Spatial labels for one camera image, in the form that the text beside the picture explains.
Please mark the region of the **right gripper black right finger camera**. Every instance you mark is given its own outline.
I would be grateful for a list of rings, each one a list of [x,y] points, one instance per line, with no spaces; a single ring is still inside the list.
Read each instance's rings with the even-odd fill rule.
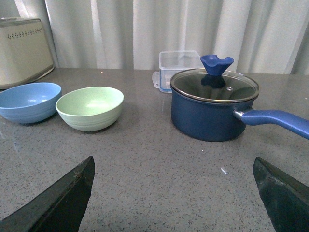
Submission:
[[[261,157],[253,175],[267,214],[277,232],[309,230],[309,188]]]

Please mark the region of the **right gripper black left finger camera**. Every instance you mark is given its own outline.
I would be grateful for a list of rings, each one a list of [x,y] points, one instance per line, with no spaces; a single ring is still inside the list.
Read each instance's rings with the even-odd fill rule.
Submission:
[[[95,176],[92,156],[32,201],[1,220],[2,232],[77,232],[91,196]]]

